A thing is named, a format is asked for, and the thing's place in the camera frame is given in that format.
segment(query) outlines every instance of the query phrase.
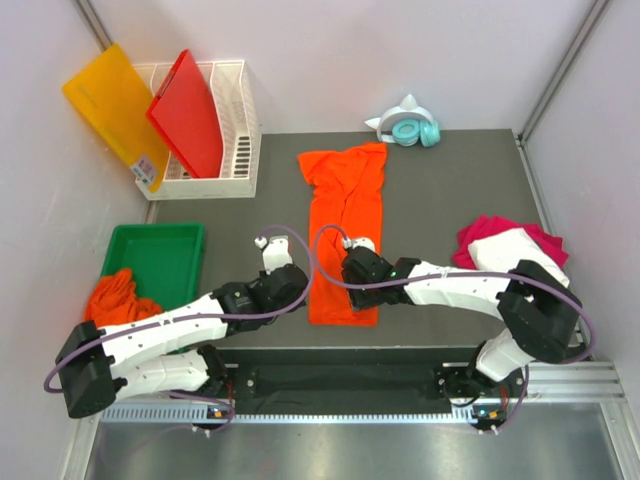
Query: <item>crumpled orange cloth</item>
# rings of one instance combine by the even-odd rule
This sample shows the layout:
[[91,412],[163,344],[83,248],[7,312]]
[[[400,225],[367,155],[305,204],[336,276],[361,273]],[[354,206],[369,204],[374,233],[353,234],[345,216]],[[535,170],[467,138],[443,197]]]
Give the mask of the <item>crumpled orange cloth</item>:
[[106,275],[89,297],[84,312],[85,321],[93,320],[96,327],[122,325],[144,320],[162,313],[162,307],[150,298],[136,296],[136,282],[130,268],[123,268],[115,275]]
[[[369,237],[380,251],[382,239],[382,184],[387,146],[367,143],[344,152],[307,152],[298,157],[300,170],[315,187],[309,219],[309,242],[327,223],[336,223],[349,237]],[[327,230],[318,243],[318,260],[332,277],[342,278],[346,252],[342,237]],[[378,309],[353,312],[344,288],[316,271],[309,298],[309,322],[315,325],[373,327]]]

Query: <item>sticker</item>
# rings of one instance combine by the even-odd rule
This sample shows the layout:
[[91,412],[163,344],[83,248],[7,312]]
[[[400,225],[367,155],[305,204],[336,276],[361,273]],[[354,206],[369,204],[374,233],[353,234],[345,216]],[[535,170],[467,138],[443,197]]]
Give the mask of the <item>sticker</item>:
[[158,169],[146,155],[142,155],[136,163],[131,165],[131,170],[146,187],[150,186],[158,176]]

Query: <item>white wall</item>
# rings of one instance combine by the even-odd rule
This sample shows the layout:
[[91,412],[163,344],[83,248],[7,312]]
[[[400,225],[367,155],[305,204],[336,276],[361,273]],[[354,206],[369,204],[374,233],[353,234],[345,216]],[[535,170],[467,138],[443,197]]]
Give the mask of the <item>white wall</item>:
[[443,128],[520,130],[585,0],[94,0],[136,62],[243,58],[263,131],[359,131],[413,93]]
[[612,2],[530,142],[574,288],[640,421],[640,3]]
[[112,228],[140,222],[146,202],[60,91],[99,54],[71,2],[9,2],[0,32],[0,476],[49,479],[72,422],[42,381]]

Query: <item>green tray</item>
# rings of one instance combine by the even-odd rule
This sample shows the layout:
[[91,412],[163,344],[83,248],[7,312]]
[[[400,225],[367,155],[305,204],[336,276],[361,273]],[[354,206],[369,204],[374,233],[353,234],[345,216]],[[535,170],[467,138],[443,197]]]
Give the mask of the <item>green tray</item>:
[[131,268],[136,294],[171,310],[196,298],[203,252],[199,223],[120,225],[113,230],[102,275]]

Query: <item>cat ear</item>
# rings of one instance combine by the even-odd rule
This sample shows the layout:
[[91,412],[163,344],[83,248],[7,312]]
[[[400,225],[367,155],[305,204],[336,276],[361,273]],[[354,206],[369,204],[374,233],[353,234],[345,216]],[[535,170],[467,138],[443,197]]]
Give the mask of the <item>cat ear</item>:
[[371,120],[367,120],[364,122],[367,127],[373,128],[374,130],[378,129],[378,125],[380,125],[380,117],[372,118]]
[[402,108],[403,110],[415,110],[416,108],[418,108],[418,102],[416,102],[416,99],[413,97],[413,95],[409,94],[400,102],[400,108]]

